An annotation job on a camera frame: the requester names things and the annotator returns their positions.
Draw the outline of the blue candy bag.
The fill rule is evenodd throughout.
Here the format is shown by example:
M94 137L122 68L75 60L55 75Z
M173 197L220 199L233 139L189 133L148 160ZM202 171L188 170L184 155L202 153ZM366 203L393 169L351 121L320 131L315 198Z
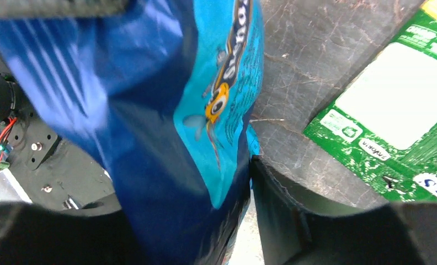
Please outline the blue candy bag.
M141 262L227 263L259 150L259 1L0 18L0 52L41 119L108 172Z

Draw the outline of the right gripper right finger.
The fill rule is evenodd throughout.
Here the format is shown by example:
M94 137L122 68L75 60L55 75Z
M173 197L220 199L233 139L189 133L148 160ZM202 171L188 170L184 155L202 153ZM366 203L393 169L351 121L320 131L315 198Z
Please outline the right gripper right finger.
M437 264L437 203L364 210L289 180L258 156L249 173L265 264Z

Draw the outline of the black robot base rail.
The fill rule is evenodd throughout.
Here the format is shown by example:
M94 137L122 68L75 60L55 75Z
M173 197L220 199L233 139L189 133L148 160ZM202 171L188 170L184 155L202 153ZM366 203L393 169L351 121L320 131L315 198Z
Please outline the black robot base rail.
M96 216L121 209L107 171L38 115L0 55L0 173L24 201Z

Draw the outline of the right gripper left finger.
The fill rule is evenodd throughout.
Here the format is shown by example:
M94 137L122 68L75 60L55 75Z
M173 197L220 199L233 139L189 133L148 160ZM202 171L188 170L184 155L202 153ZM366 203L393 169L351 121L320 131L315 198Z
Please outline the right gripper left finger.
M0 202L0 264L145 264L115 194L80 209Z

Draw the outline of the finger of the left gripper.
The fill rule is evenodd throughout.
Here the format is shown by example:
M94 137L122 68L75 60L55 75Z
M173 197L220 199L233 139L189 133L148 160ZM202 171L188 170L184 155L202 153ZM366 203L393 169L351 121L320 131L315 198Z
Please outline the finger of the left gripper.
M127 0L0 0L0 19L106 17L125 11Z

